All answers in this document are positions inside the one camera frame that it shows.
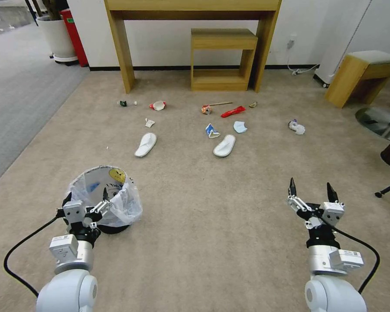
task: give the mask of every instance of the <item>wooden console table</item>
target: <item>wooden console table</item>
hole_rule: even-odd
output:
[[[250,86],[259,92],[282,0],[104,1],[126,93],[135,78],[124,20],[258,20]]]

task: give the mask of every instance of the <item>red trash bin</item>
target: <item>red trash bin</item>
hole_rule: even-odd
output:
[[[74,19],[72,18],[71,10],[66,9],[59,12],[64,18],[66,29],[71,37],[72,45],[74,46],[75,53],[77,54],[79,65],[81,67],[88,66],[87,56],[85,55],[84,48],[82,47],[81,39],[79,38],[77,27],[75,27]]]

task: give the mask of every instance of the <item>potted plant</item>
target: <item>potted plant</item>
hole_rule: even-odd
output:
[[[60,10],[68,7],[66,0],[42,0],[42,2],[48,10],[48,15],[39,17],[37,22],[49,44],[54,60],[57,62],[77,60],[65,22],[59,14]]]

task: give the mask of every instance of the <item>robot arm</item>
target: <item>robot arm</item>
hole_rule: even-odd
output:
[[[305,300],[312,312],[366,312],[362,296],[340,278],[364,262],[359,252],[343,250],[335,240],[332,227],[344,215],[345,205],[329,183],[327,191],[329,201],[319,205],[297,197],[293,178],[288,189],[288,205],[305,220],[309,232],[306,246],[311,279],[305,285]]]
[[[55,277],[40,291],[36,312],[93,311],[97,279],[90,274],[94,264],[92,249],[101,234],[97,222],[112,205],[105,194],[106,191],[103,201],[95,207],[71,201],[68,195],[58,210],[68,233],[52,238],[49,250],[56,258]]]

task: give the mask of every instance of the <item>wooden stool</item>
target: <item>wooden stool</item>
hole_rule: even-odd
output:
[[[390,77],[390,54],[381,51],[349,53],[342,61],[325,99],[342,108],[356,96],[371,104]]]
[[[191,29],[191,89],[193,91],[246,91],[257,37],[248,29]],[[239,69],[194,69],[195,49],[243,50]]]

